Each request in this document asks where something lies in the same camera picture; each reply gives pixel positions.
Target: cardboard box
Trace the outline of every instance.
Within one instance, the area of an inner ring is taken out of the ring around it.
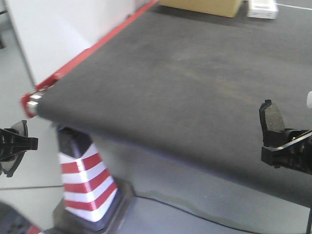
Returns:
[[[159,4],[212,15],[234,17],[242,0],[160,0]]]

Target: floor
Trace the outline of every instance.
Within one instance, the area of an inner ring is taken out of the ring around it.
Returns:
[[[6,128],[25,118],[19,98],[32,86],[12,28],[4,22],[0,23],[0,30],[6,44],[0,50],[0,127]],[[13,205],[42,229],[48,229],[53,226],[51,213],[62,198],[56,137],[53,125],[45,120],[30,119],[28,127],[29,136],[39,138],[39,149],[25,155],[12,178],[0,176],[0,200]],[[140,196],[156,198],[240,229],[272,234],[304,232],[309,212],[305,207],[99,137],[94,137],[94,141],[112,174],[131,181]],[[194,195],[196,202],[189,202]],[[243,232],[135,198],[118,233]]]

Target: red metal frame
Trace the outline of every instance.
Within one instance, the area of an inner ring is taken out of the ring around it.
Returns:
[[[73,70],[78,64],[80,64],[82,61],[84,61],[86,58],[88,58],[91,54],[93,54],[97,49],[99,49],[102,45],[107,43],[110,39],[112,39],[114,36],[116,36],[119,32],[121,32],[125,27],[127,27],[130,23],[135,21],[140,15],[142,15],[144,12],[146,12],[148,9],[150,9],[158,0],[151,0],[149,3],[138,9],[133,15],[128,17],[127,20],[125,20],[123,23],[121,23],[119,26],[114,28],[111,32],[109,32],[107,35],[105,35],[102,39],[100,39],[96,44],[94,44],[92,47],[84,50],[79,55],[77,55],[75,58],[73,58],[71,61],[69,61],[67,64],[62,66],[60,69],[58,69],[54,74],[52,74],[50,77],[45,79],[43,82],[35,86],[35,91],[39,91],[44,88],[49,88],[52,85],[54,85],[59,79],[61,79],[64,75],[69,73],[71,70]],[[27,109],[27,102],[29,101],[31,93],[27,93],[23,95],[20,99],[21,104],[23,106],[23,109],[28,117],[32,118],[35,115],[30,113]]]

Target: cable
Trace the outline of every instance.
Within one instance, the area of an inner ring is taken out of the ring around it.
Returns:
[[[232,230],[235,230],[235,231],[240,231],[240,232],[244,232],[244,233],[249,233],[249,234],[265,234],[265,233],[257,233],[257,232],[253,232],[253,231],[249,231],[249,230],[245,230],[245,229],[240,229],[240,228],[235,228],[235,227],[231,227],[231,226],[228,226],[226,224],[222,224],[222,223],[219,223],[219,222],[216,222],[216,221],[213,221],[213,220],[210,220],[210,219],[207,219],[207,218],[204,218],[204,217],[201,217],[199,215],[196,215],[192,212],[189,212],[189,211],[186,211],[180,207],[177,207],[177,206],[174,206],[174,205],[171,205],[169,203],[166,203],[166,202],[163,202],[163,201],[160,201],[160,200],[157,200],[155,198],[150,198],[150,197],[145,197],[145,196],[139,196],[139,195],[136,195],[135,197],[138,197],[138,198],[142,198],[142,199],[145,199],[145,200],[150,200],[150,201],[154,201],[154,202],[157,202],[157,203],[160,203],[162,205],[165,205],[165,206],[169,206],[171,208],[174,208],[174,209],[177,209],[179,211],[182,211],[188,215],[191,215],[191,216],[194,216],[196,218],[200,218],[202,220],[205,220],[205,221],[208,221],[208,222],[211,222],[211,223],[214,223],[214,224],[217,224],[219,226],[222,226],[222,227],[225,227],[225,228],[229,228],[229,229],[232,229]],[[312,223],[312,211],[310,211],[310,216],[311,216],[311,223]]]
[[[306,234],[310,234],[311,233],[311,227],[312,227],[312,205],[310,207]]]
[[[0,191],[8,191],[8,190],[20,190],[20,189],[49,189],[49,188],[61,188],[63,185],[55,185],[55,186],[33,186],[33,187],[16,187],[16,188],[1,188]]]

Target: black table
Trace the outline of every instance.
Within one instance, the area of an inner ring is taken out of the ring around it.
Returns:
[[[261,162],[258,108],[311,128],[311,12],[234,19],[155,5],[58,81],[41,117],[304,206],[311,177]]]

